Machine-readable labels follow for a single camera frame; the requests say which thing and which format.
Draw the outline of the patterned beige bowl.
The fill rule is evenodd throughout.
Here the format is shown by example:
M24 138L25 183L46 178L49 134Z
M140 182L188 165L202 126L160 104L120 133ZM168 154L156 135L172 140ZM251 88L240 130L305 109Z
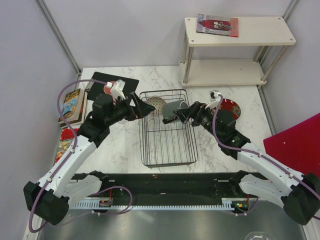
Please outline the patterned beige bowl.
M158 96L152 96L146 100L146 103L155 108L151 112L152 115L159 115L163 112L164 106L166 104L165 100Z

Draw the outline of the grey ceramic mug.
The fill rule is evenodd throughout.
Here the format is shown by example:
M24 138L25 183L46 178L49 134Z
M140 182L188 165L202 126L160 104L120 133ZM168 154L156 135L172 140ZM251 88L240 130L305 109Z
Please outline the grey ceramic mug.
M174 113L175 110L182 110L187 109L189 107L188 103L184 100L177 100L172 101L169 103L166 103L163 107L162 116L163 120L162 122L166 124L171 124L174 122L179 122L179 118Z

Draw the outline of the black wire dish rack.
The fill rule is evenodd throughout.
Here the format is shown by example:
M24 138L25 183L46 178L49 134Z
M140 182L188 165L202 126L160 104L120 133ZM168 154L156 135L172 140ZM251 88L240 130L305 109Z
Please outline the black wire dish rack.
M184 89L143 91L139 97L146 102L151 97L160 97L165 104L183 100L189 103ZM149 114L139 120L140 152L142 163L148 168L190 165L198 158L195 130L191 122L163 123L163 114Z

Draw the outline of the red floral plate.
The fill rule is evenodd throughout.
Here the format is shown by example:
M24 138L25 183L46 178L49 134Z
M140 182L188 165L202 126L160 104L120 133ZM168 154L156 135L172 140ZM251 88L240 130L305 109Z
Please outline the red floral plate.
M241 108L240 106L233 100L224 98L221 105L221 110L226 110L231 112L232 117L237 120L241 116Z

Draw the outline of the pink plastic cup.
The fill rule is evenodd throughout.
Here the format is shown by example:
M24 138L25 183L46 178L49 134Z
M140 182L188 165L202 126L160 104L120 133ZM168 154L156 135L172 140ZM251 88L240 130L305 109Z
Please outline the pink plastic cup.
M107 94L107 95L112 95L112 93L111 93L111 88L108 87L107 85L105 85L105 86L103 87L103 92L104 92L105 94Z

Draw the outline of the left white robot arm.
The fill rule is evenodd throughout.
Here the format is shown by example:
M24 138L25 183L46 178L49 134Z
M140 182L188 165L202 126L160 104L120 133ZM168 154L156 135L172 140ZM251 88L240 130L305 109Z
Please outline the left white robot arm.
M70 181L82 163L110 134L110 126L121 120L142 119L154 110L154 106L142 101L135 92L117 102L108 94L98 96L64 155L36 183L29 181L24 186L23 193L30 214L57 225L75 203L93 194L106 196L110 185L104 181L107 176L102 172L93 171L79 182Z

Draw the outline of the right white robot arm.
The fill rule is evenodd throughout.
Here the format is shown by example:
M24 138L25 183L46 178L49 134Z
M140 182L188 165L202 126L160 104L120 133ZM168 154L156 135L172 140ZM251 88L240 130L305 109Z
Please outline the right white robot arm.
M196 101L189 108L176 109L182 123L192 119L192 126L202 126L214 136L227 156L258 171L265 179L239 171L229 184L235 197L244 193L267 200L279 207L296 223L307 225L320 210L320 179L314 173L303 174L266 154L236 129L236 120L227 110L212 111Z

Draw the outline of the black clipboard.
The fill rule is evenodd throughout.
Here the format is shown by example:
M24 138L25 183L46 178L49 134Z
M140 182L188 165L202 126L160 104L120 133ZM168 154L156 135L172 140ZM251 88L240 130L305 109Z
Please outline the black clipboard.
M133 78L127 78L118 75L111 75L102 72L94 72L92 80L97 80L101 82L115 82L117 80L123 80L125 82L125 86L123 89L123 93L128 99L131 99L130 93L135 92L137 86L139 84L139 80ZM103 91L103 85L97 82L89 82L91 87L87 90L87 99L90 101L94 101L99 95L105 94Z

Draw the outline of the colourful paperback book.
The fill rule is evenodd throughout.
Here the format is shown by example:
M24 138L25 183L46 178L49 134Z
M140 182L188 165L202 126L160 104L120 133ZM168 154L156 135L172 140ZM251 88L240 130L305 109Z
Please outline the colourful paperback book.
M83 89L76 89L65 96L62 114L71 125L82 124L85 120L88 93Z

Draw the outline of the red cover book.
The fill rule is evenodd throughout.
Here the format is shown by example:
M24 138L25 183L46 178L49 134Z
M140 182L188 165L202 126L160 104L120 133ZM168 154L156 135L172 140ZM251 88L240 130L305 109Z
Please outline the red cover book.
M74 134L71 129L64 128L60 135L59 144L56 151L55 163L57 163L64 153L68 150L74 140Z

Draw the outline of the red illustrated booklet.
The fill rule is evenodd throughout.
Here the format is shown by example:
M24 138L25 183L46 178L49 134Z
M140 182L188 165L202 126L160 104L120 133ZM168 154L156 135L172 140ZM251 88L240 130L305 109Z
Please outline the red illustrated booklet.
M218 36L239 37L239 19L236 17L198 14L196 32Z

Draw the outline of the white two-tier shelf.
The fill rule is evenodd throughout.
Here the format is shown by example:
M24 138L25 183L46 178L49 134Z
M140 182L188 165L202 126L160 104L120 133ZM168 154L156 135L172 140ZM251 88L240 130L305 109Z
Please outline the white two-tier shelf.
M184 20L180 78L185 87L262 86L296 39L281 16L239 18L239 36L198 33Z

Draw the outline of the red folder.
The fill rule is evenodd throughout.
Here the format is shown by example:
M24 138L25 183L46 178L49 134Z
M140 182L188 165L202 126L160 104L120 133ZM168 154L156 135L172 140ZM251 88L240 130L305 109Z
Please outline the red folder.
M305 175L320 176L320 115L263 140L265 152Z

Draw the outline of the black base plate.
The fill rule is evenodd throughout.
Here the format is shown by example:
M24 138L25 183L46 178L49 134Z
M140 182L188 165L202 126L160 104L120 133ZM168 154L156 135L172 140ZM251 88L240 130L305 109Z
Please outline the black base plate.
M116 173L108 174L100 187L101 197L112 197L114 205L207 206L223 199L243 199L234 193L230 179L234 173Z

